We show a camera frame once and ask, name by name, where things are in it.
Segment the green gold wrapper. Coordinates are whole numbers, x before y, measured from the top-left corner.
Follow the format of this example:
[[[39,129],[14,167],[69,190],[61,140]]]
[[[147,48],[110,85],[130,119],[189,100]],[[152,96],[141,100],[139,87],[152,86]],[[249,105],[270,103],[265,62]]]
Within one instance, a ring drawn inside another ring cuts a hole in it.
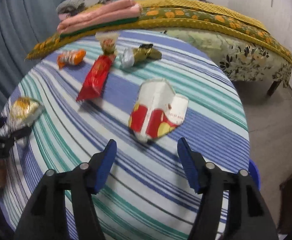
[[[130,68],[146,60],[160,60],[162,53],[153,44],[142,44],[138,48],[125,48],[121,54],[121,68]]]

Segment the blue plastic waste basket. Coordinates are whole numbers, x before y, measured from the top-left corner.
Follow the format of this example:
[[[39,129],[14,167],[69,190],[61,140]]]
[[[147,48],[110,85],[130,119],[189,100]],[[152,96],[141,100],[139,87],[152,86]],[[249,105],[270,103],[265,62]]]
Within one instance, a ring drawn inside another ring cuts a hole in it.
[[[260,172],[257,167],[257,165],[254,163],[252,159],[249,160],[249,174],[253,181],[255,182],[257,188],[260,190],[261,189],[261,177],[260,177]]]

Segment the gold silver snack bag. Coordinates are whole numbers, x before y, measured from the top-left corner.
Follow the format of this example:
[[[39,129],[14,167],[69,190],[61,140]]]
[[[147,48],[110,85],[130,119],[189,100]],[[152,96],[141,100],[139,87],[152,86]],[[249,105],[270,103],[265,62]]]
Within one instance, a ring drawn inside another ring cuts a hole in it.
[[[41,102],[30,97],[19,97],[10,107],[8,128],[11,132],[31,127],[44,110]]]

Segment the long red snack wrapper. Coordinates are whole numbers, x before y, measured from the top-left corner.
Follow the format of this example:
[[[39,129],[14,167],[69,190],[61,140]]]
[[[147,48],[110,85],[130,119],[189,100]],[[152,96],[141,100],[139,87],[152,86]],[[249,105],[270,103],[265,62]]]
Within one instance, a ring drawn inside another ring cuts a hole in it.
[[[101,96],[102,89],[116,55],[100,55],[88,72],[76,101],[91,100]]]

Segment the blue-grey curtain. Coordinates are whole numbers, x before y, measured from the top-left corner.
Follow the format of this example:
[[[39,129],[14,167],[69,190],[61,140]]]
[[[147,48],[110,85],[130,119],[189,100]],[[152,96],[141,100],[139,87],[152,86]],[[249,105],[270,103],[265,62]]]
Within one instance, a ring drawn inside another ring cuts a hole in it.
[[[62,0],[0,0],[0,113],[8,98],[37,63],[26,60],[36,44],[56,32]]]

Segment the striped blue green tablecloth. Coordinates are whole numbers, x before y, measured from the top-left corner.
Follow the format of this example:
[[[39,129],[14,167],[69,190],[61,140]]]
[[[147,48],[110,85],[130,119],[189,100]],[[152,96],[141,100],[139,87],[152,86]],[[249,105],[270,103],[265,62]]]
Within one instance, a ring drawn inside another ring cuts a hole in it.
[[[247,121],[232,82],[208,56],[163,34],[118,33],[109,70],[101,40],[85,37],[64,50],[84,50],[77,66],[60,66],[57,50],[36,64],[11,93],[3,115],[22,97],[44,109],[25,145],[7,160],[1,208],[16,228],[45,171],[71,171],[109,140],[117,154],[105,186],[93,196],[108,239],[186,239],[201,197],[190,187],[177,142],[220,169],[249,164]]]

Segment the orange white snack wrapper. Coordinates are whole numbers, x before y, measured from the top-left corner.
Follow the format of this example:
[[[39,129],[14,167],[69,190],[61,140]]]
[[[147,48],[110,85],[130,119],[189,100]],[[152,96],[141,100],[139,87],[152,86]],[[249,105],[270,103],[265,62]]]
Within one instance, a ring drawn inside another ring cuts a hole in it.
[[[77,66],[84,60],[85,56],[86,51],[83,49],[64,51],[57,57],[58,68],[62,69],[66,65]]]

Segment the pile of clothes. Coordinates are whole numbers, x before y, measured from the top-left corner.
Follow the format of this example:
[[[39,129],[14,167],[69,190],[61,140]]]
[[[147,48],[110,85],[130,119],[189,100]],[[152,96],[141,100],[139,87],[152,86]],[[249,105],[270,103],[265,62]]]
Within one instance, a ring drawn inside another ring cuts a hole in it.
[[[85,9],[85,0],[64,0],[57,7],[56,12],[60,21],[77,15]]]

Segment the bed with floral sheet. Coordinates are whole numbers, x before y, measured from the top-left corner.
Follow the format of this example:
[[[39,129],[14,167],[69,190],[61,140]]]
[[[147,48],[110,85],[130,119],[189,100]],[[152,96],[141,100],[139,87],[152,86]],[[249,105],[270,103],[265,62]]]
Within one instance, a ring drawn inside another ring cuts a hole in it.
[[[95,10],[104,4],[118,0],[106,0],[88,5],[86,10]],[[208,0],[196,0],[213,4]],[[232,81],[261,81],[270,79],[273,83],[268,90],[272,95],[279,85],[287,87],[292,65],[273,51],[215,31],[192,28],[154,28],[170,37],[178,38],[206,53]]]

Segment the mustard yellow blanket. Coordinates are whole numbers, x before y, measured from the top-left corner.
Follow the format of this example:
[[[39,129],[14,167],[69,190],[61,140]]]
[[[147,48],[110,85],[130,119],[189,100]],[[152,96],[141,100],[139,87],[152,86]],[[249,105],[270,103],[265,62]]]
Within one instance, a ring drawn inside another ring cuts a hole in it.
[[[192,28],[219,32],[273,51],[292,65],[292,53],[258,20],[220,5],[196,0],[139,0],[141,15],[95,24],[69,34],[54,34],[34,46],[27,59],[40,59],[79,38],[98,31],[154,28]]]

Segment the red white paper box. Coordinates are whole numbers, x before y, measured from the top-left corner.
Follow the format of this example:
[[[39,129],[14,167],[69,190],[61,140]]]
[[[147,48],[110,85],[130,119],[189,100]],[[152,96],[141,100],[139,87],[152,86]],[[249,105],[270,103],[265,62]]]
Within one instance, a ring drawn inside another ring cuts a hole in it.
[[[129,128],[140,142],[160,138],[183,124],[188,103],[166,79],[148,79],[139,88]]]

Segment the folded pink blanket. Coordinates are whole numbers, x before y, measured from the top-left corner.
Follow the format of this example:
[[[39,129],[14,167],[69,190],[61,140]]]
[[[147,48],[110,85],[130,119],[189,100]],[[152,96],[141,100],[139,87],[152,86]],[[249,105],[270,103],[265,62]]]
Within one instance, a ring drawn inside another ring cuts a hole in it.
[[[99,24],[138,18],[141,11],[142,7],[134,0],[118,0],[104,4],[95,10],[86,10],[66,18],[57,26],[57,32],[70,34]]]

